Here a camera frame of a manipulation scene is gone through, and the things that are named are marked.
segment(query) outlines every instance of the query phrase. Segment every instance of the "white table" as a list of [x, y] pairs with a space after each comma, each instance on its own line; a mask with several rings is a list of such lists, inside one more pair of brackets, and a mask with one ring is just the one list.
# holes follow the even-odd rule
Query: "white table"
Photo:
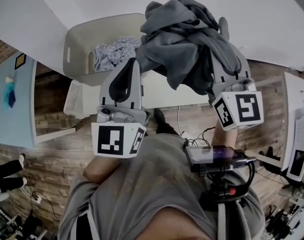
[[[74, 127], [37, 136], [34, 114], [37, 61], [26, 56], [25, 63], [15, 70], [16, 59], [21, 54], [17, 52], [0, 64], [0, 143], [34, 148], [37, 143], [75, 133]], [[3, 104], [6, 77], [13, 78], [15, 83], [16, 101], [12, 108], [5, 108]]]
[[257, 159], [268, 164], [279, 167], [281, 171], [289, 167], [290, 158], [292, 154], [292, 147], [294, 144], [295, 122], [296, 119], [304, 115], [304, 79], [284, 72], [282, 76], [272, 77], [260, 82], [256, 82], [256, 87], [271, 85], [273, 83], [281, 82], [284, 93], [284, 114], [285, 114], [285, 134], [284, 134], [284, 153], [280, 161], [258, 154]]

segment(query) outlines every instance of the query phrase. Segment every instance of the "blue cloth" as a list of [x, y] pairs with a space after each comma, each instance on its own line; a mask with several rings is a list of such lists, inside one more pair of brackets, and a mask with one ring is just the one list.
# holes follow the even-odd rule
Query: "blue cloth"
[[121, 36], [112, 45], [99, 43], [92, 51], [95, 72], [113, 70], [119, 63], [136, 57], [141, 41], [135, 37]]
[[3, 93], [3, 106], [5, 109], [13, 108], [16, 102], [16, 96], [14, 93], [15, 84], [14, 82], [6, 82]]

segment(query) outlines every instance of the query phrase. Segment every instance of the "white plastic basket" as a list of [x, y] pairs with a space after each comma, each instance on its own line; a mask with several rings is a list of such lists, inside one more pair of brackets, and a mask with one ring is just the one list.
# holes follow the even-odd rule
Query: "white plastic basket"
[[84, 113], [82, 83], [73, 80], [68, 89], [63, 112], [78, 119], [89, 117]]

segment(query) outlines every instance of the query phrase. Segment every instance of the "person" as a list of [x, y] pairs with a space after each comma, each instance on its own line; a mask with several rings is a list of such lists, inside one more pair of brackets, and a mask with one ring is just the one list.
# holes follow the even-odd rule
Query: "person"
[[[60, 240], [214, 240], [218, 212], [203, 210], [207, 179], [190, 172], [185, 140], [154, 110], [156, 135], [145, 136], [136, 157], [95, 157], [75, 176], [58, 230]], [[216, 123], [213, 146], [234, 148], [237, 131]], [[232, 184], [245, 180], [235, 171]], [[259, 239], [265, 217], [252, 189], [244, 204], [225, 210], [226, 239]]]
[[7, 199], [7, 191], [21, 188], [27, 184], [25, 177], [8, 177], [18, 173], [24, 168], [25, 156], [20, 154], [18, 160], [13, 160], [0, 165], [0, 202]]

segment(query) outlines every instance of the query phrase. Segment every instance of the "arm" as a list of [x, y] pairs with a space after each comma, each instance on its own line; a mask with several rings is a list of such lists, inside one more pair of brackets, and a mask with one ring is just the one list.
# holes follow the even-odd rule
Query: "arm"
[[83, 176], [90, 182], [101, 184], [119, 167], [121, 159], [96, 156], [84, 169]]
[[214, 135], [212, 138], [212, 146], [226, 146], [235, 149], [238, 131], [223, 130], [219, 120], [216, 121]]
[[96, 156], [73, 179], [65, 210], [58, 229], [58, 239], [69, 240], [76, 218], [88, 208], [89, 199], [120, 165], [121, 159]]

